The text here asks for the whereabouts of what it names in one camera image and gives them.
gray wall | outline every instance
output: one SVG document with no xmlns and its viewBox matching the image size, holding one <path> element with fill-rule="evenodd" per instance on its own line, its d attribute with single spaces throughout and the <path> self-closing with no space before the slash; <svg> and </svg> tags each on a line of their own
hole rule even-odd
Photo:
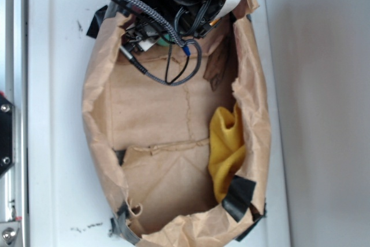
<svg viewBox="0 0 370 247">
<path fill-rule="evenodd" d="M 370 0 L 267 0 L 293 246 L 370 246 Z"/>
</svg>

screw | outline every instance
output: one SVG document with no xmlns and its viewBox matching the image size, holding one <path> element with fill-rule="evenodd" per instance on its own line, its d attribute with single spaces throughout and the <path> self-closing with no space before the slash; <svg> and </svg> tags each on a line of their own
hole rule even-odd
<svg viewBox="0 0 370 247">
<path fill-rule="evenodd" d="M 6 112 L 10 111 L 10 105 L 9 104 L 3 104 L 3 105 L 1 105 L 0 110 L 1 110 L 1 112 L 6 113 Z"/>
<path fill-rule="evenodd" d="M 2 238 L 4 239 L 7 245 L 10 245 L 16 238 L 16 236 L 17 233 L 12 228 L 7 228 L 2 232 Z"/>
<path fill-rule="evenodd" d="M 4 157 L 2 159 L 2 162 L 5 164 L 5 165 L 8 165 L 10 163 L 10 158 L 8 156 Z"/>
</svg>

black bracket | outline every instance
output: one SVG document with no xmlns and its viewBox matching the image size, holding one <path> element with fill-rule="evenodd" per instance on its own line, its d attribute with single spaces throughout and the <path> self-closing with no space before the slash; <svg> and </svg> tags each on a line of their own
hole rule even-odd
<svg viewBox="0 0 370 247">
<path fill-rule="evenodd" d="M 0 95 L 0 177 L 13 165 L 14 106 Z"/>
</svg>

green component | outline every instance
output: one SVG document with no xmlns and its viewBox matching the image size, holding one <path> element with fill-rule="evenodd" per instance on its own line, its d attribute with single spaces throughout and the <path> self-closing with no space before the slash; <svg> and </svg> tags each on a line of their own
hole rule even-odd
<svg viewBox="0 0 370 247">
<path fill-rule="evenodd" d="M 167 34 L 167 35 L 165 35 L 165 38 L 166 38 L 167 40 L 169 40 L 169 35 L 168 35 L 168 34 Z M 160 38 L 160 39 L 158 40 L 157 44 L 158 44 L 158 45 L 160 45 L 160 46 L 169 46 L 169 43 L 168 43 L 168 42 L 166 42 L 165 40 L 163 40 L 162 38 Z"/>
</svg>

yellow cloth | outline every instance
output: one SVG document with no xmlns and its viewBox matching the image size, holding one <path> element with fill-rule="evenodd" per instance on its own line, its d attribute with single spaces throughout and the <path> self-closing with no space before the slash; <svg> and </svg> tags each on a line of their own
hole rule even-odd
<svg viewBox="0 0 370 247">
<path fill-rule="evenodd" d="M 234 113 L 223 107 L 217 108 L 210 121 L 209 133 L 208 170 L 213 179 L 214 196 L 221 202 L 246 154 L 242 113 L 238 104 L 234 106 Z"/>
</svg>

